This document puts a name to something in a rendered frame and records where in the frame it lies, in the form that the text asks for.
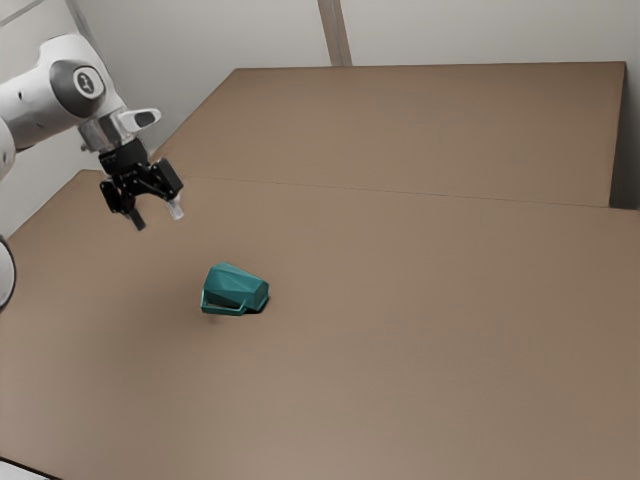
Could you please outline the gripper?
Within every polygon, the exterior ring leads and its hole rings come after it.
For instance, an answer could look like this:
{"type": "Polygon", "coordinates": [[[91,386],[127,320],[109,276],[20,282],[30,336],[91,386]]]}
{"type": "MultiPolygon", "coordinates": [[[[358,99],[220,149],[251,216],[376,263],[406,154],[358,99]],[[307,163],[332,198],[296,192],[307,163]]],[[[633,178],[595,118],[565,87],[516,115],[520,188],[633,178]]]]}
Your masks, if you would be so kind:
{"type": "Polygon", "coordinates": [[[184,217],[180,203],[183,182],[166,158],[151,163],[141,141],[131,141],[99,155],[99,162],[107,175],[100,190],[112,213],[128,215],[137,231],[146,223],[136,209],[136,198],[149,194],[160,198],[173,220],[184,217]]]}

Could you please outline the teal faceted mug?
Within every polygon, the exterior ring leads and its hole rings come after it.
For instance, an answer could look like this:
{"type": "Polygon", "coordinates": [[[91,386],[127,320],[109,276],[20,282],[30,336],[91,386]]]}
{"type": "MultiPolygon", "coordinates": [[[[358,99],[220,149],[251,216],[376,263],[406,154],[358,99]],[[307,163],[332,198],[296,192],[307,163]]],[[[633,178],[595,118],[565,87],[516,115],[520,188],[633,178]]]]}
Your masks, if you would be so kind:
{"type": "Polygon", "coordinates": [[[205,314],[242,316],[260,313],[269,300],[269,284],[232,264],[220,262],[206,276],[200,299],[205,314]]]}

